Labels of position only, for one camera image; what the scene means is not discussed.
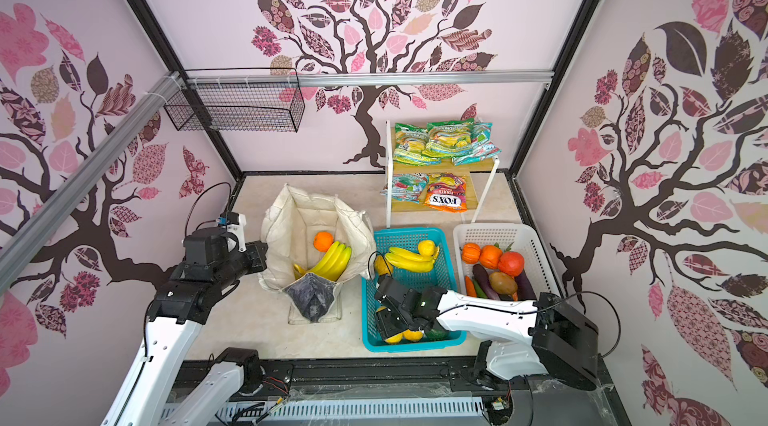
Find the beige canvas tote bag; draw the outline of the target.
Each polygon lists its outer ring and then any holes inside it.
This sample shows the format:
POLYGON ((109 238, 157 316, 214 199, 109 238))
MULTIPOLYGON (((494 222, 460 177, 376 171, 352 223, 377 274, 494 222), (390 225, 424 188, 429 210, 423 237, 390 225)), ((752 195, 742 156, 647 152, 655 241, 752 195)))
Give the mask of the beige canvas tote bag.
POLYGON ((261 240, 268 251, 267 269, 259 274, 259 282, 265 290, 288 298, 291 325, 339 320, 342 286, 372 276, 369 259, 376 251, 372 223, 366 212, 353 209, 337 196, 284 186, 266 211, 261 240), (332 233, 334 242, 352 248, 350 262, 337 281, 312 273, 296 279, 293 264, 309 270, 324 256, 313 246, 320 231, 332 233))

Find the small yellow lemon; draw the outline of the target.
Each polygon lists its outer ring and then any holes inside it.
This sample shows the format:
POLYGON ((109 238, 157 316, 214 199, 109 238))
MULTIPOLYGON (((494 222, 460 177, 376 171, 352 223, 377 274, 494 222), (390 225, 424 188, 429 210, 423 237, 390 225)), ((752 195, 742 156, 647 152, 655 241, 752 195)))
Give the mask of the small yellow lemon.
POLYGON ((410 342, 419 342, 423 339, 424 333, 418 330, 406 330, 403 332, 403 338, 410 342))

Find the orange tangerine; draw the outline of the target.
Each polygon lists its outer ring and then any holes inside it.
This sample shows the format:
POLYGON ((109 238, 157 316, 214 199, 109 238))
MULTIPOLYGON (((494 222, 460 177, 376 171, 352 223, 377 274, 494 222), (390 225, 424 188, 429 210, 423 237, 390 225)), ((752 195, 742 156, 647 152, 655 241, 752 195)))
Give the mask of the orange tangerine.
POLYGON ((328 231, 320 231, 314 236, 313 246, 317 251, 327 252, 334 243, 334 235, 328 231))

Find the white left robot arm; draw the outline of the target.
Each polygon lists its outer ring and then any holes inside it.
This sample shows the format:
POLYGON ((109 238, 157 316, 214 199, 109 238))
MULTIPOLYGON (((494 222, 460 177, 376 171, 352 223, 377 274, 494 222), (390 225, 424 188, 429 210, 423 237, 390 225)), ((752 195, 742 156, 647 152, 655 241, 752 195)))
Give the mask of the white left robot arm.
POLYGON ((182 262, 147 307, 141 345, 102 421, 105 425, 206 425, 233 395, 262 387, 264 370, 257 351, 228 348, 181 404, 167 418, 161 416, 213 308, 243 276, 266 268, 267 245, 245 241, 238 224, 196 230, 183 244, 182 262))

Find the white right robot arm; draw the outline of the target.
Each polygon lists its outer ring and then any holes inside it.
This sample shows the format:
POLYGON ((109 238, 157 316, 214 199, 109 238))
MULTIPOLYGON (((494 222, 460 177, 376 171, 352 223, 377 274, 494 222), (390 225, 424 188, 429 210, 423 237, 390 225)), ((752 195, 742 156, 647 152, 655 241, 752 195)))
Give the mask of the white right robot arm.
POLYGON ((374 294, 384 309, 376 324, 384 339, 406 330, 468 332, 490 345, 480 367, 510 380, 549 375, 591 391, 598 386, 598 326, 566 298, 542 292, 535 300, 476 298, 430 286, 419 292, 383 275, 374 294))

